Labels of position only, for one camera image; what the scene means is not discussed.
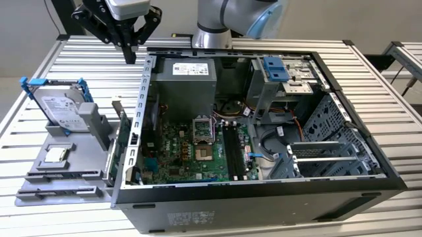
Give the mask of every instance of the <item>power supply label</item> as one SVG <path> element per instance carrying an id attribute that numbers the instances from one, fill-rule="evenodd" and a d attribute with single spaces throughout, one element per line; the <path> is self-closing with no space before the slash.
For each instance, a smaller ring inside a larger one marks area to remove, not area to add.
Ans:
<path id="1" fill-rule="evenodd" d="M 66 97 L 42 96 L 47 112 L 59 127 L 69 131 L 86 131 L 88 127 L 77 114 L 74 102 Z"/>
<path id="2" fill-rule="evenodd" d="M 174 63 L 172 65 L 173 75 L 196 75 L 206 76 L 208 64 L 206 63 Z"/>

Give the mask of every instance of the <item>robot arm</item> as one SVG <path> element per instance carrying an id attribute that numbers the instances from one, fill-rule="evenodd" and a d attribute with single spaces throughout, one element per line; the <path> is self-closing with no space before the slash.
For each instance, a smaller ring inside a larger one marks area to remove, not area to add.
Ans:
<path id="1" fill-rule="evenodd" d="M 198 0 L 193 48 L 230 48 L 230 32 L 257 40 L 273 30 L 283 6 L 277 0 Z"/>
<path id="2" fill-rule="evenodd" d="M 193 48 L 230 48 L 230 32 L 260 39 L 272 30 L 281 15 L 277 0 L 198 0 L 197 31 Z M 144 16 L 145 24 L 133 24 Z M 156 29 L 161 10 L 149 0 L 82 0 L 73 20 L 104 42 L 121 49 L 126 64 L 134 64 L 137 45 L 142 45 Z"/>
<path id="3" fill-rule="evenodd" d="M 138 16 L 145 24 L 134 31 Z M 102 41 L 121 48 L 126 64 L 134 64 L 137 45 L 144 44 L 160 23 L 161 10 L 149 0 L 82 0 L 73 20 Z"/>

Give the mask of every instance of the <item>motherboard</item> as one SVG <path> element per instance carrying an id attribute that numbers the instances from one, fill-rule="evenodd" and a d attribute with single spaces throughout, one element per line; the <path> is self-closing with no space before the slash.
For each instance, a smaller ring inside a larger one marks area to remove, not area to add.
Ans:
<path id="1" fill-rule="evenodd" d="M 194 123 L 166 123 L 161 127 L 160 148 L 144 157 L 141 172 L 144 184 L 174 184 L 198 182 L 224 182 L 236 180 L 256 180 L 257 169 L 254 161 L 248 159 L 250 140 L 245 125 L 237 124 L 234 128 L 236 146 L 226 149 L 222 130 L 224 124 L 208 124 L 205 121 Z M 197 142 L 194 137 L 209 136 L 214 138 Z M 234 150 L 234 160 L 226 151 Z M 244 174 L 236 176 L 232 164 L 240 164 L 237 170 Z"/>

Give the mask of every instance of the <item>slotted metal worktable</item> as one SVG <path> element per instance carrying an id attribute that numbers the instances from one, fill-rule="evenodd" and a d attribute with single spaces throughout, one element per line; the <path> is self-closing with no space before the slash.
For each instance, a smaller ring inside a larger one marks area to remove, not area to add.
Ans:
<path id="1" fill-rule="evenodd" d="M 341 41 L 234 39 L 234 49 L 316 51 L 372 133 L 381 150 L 408 186 L 403 192 L 344 222 L 296 226 L 174 233 L 178 236 L 422 236 L 422 118 L 368 64 L 353 46 Z M 146 46 L 189 47 L 188 38 L 150 39 Z M 93 37 L 57 41 L 33 77 L 82 77 L 100 114 L 117 119 L 110 97 L 122 97 L 133 113 L 145 48 L 134 65 L 125 65 L 112 45 Z M 138 236 L 120 211 L 109 203 L 14 207 L 14 193 L 46 137 L 45 117 L 23 93 L 0 124 L 0 236 Z"/>
<path id="2" fill-rule="evenodd" d="M 387 46 L 383 54 L 391 55 L 422 82 L 422 43 L 393 41 Z"/>

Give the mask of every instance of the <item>ram slot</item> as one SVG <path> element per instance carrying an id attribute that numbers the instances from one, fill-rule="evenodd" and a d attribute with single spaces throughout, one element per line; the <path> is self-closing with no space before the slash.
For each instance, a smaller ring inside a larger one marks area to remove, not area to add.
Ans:
<path id="1" fill-rule="evenodd" d="M 222 140 L 229 179 L 233 181 L 244 180 L 245 170 L 236 126 L 222 127 Z"/>

